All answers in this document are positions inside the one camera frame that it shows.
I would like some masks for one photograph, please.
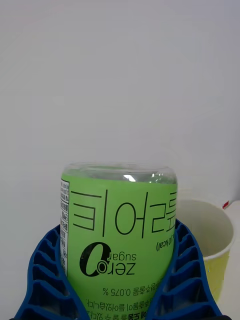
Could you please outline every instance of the yellow paper cup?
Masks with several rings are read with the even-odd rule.
[[[215,301],[224,283],[229,252],[235,239],[234,225],[227,213],[211,203],[195,199],[179,199],[176,217],[185,224],[201,249],[206,276]]]

